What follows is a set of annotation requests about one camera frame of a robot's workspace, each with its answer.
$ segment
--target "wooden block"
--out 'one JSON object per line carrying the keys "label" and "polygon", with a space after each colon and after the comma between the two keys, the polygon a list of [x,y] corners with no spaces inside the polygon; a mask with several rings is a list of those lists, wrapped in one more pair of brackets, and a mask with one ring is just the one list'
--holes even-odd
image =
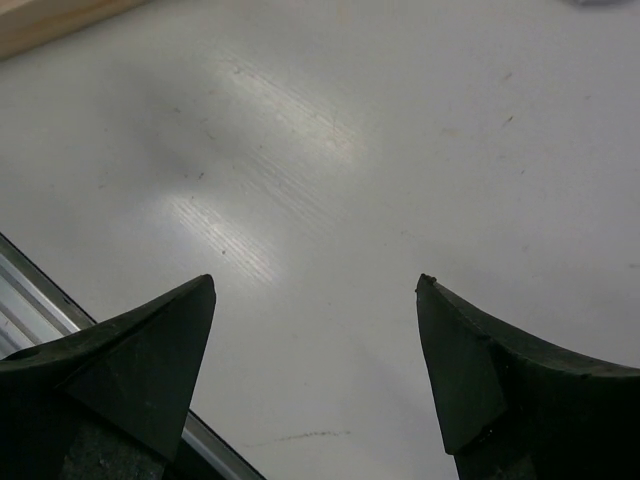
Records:
{"label": "wooden block", "polygon": [[0,0],[0,59],[148,0]]}

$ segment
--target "white table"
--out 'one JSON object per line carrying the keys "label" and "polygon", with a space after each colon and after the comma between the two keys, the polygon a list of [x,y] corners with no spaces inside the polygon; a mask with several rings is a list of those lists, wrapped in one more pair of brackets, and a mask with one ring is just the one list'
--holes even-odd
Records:
{"label": "white table", "polygon": [[98,319],[203,272],[269,479],[455,479],[427,272],[640,366],[640,3],[156,1],[0,66],[0,230]]}

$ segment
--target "wooden edge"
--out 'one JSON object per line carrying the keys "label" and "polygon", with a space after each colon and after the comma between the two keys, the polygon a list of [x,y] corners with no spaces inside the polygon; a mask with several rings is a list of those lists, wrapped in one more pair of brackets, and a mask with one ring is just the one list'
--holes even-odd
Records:
{"label": "wooden edge", "polygon": [[149,0],[0,0],[0,60]]}

